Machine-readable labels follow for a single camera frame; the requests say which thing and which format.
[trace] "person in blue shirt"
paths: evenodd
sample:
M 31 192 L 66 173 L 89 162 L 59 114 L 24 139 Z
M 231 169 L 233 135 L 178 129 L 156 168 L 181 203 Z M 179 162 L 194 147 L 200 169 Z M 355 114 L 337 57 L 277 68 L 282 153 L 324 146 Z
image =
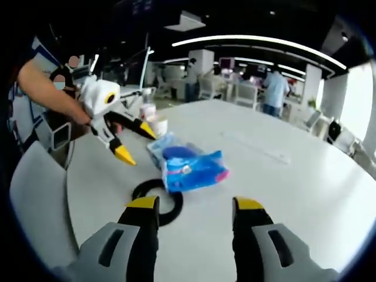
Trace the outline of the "person in blue shirt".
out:
M 283 97 L 288 94 L 290 88 L 286 78 L 278 71 L 276 64 L 271 67 L 271 72 L 266 77 L 263 86 L 266 88 L 263 112 L 278 117 L 283 106 Z

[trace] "paper cup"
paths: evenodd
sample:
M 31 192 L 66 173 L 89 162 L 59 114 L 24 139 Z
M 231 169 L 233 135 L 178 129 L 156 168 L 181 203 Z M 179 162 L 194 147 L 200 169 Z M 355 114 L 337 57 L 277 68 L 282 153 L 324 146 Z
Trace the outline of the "paper cup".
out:
M 167 133 L 167 118 L 165 116 L 149 116 L 146 119 L 146 122 L 153 130 L 157 138 Z
M 149 116 L 154 116 L 157 109 L 154 104 L 143 104 L 140 108 L 140 118 L 143 120 L 147 120 Z

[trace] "ceiling vent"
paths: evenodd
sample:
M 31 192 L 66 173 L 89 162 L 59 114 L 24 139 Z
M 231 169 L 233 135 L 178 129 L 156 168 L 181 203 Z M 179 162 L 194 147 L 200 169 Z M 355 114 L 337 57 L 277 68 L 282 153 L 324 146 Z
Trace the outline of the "ceiling vent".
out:
M 196 28 L 202 28 L 204 26 L 206 25 L 205 23 L 202 23 L 200 17 L 192 15 L 186 11 L 182 11 L 182 14 L 180 15 L 180 23 L 178 25 L 165 26 L 165 28 L 173 31 L 185 32 Z

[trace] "white table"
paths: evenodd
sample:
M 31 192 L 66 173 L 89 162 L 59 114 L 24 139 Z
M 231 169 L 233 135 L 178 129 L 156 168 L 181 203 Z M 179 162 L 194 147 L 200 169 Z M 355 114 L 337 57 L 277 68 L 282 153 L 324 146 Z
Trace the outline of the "white table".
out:
M 357 253 L 375 220 L 376 182 L 334 146 L 220 100 L 162 112 L 180 138 L 207 152 L 221 149 L 230 176 L 216 186 L 185 193 L 181 215 L 160 228 L 156 281 L 235 281 L 233 196 L 262 203 L 274 222 L 284 223 L 310 246 L 321 267 L 341 271 Z M 115 159 L 93 135 L 76 141 L 67 185 L 79 246 L 119 219 L 139 183 L 160 176 L 145 150 L 146 139 L 129 132 L 120 139 L 137 166 Z M 271 157 L 278 154 L 290 163 Z

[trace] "window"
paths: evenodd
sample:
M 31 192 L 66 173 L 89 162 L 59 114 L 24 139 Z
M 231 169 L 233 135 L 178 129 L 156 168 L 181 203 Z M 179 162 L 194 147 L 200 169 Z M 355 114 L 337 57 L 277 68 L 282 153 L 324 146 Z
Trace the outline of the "window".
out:
M 340 122 L 362 141 L 370 122 L 372 96 L 371 65 L 366 63 L 350 69 Z

